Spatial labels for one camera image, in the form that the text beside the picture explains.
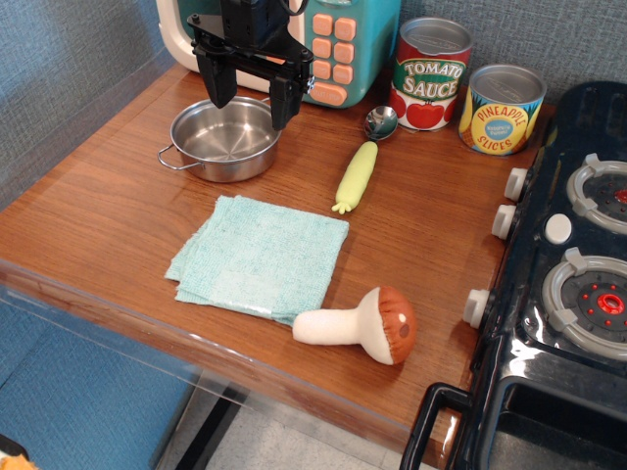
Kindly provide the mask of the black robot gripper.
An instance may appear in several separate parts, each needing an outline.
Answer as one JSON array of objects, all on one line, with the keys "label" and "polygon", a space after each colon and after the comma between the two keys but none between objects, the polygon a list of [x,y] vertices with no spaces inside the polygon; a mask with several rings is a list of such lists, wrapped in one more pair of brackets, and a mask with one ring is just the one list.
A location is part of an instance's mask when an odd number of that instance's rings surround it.
[{"label": "black robot gripper", "polygon": [[237,93],[236,73],[269,81],[272,127],[282,130],[314,88],[313,52],[288,25],[304,13],[287,1],[220,1],[213,15],[187,18],[192,53],[212,103],[224,108]]}]

